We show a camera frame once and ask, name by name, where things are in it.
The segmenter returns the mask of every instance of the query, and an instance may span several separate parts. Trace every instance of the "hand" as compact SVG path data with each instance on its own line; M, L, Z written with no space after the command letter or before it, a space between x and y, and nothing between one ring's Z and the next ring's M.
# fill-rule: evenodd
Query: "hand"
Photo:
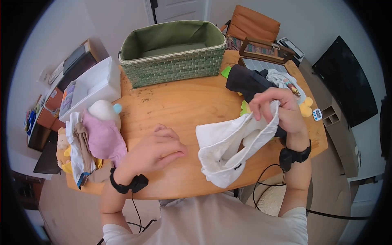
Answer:
M293 93L289 89L269 88L255 94L249 103L250 110L257 121L263 115L267 122L273 118L270 102L280 101L278 109L279 126L287 132L287 148L304 151L309 146L308 130Z
M188 149L180 142L178 135L171 128L158 123L154 132L143 138L122 159L114 178L128 185L135 175L160 170L187 154Z

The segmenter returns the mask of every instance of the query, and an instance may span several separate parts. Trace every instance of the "white storage box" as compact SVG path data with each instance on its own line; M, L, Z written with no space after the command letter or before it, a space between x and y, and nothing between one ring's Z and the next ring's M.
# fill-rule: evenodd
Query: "white storage box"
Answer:
M121 98L120 69L112 57L108 57L88 69L75 80L71 108L62 113L59 120L69 121L72 112L83 112L98 100L113 102Z

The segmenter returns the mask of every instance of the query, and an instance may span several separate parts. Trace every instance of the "black wristband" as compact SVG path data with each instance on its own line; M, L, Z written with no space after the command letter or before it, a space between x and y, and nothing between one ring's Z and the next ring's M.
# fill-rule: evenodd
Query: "black wristband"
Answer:
M121 194L127 194L129 189L131 189L133 193L136 193L148 185L148 179L146 178L146 176L144 176L142 174L140 174L139 176L136 175L135 177L133 177L133 179L129 185L117 184L114 181L114 177L113 177L115 170L116 170L116 168L112 168L110 170L110 173L111 173L110 174L110 183Z
M288 148L283 148L279 154L279 165L283 171L289 171L291 169L291 164L294 162L304 162L308 159L310 151L312 150L312 141L309 140L309 147L303 152L297 152L290 150Z

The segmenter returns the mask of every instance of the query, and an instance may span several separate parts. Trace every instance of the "green fabric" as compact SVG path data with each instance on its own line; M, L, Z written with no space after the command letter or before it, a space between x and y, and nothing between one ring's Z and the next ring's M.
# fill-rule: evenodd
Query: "green fabric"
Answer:
M174 45L174 46L169 46L161 49L154 49L150 50L147 52L142 53L142 57L151 57L151 56L160 56L164 54L170 54L170 53L179 53L187 50L192 50L192 49L202 49L205 48L205 44L183 44L183 45Z
M124 61L178 53L222 44L225 37L212 23L184 20L135 30L121 47Z
M231 67L230 67L230 66L226 67L226 68L221 72L222 76L224 76L225 78L228 78L229 73L230 73L230 70L231 70Z

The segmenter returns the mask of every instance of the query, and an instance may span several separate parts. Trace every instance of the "television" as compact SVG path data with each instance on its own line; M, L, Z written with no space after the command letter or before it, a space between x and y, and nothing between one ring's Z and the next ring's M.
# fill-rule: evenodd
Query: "television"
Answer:
M350 48L338 36L312 66L354 127L378 113L372 89Z

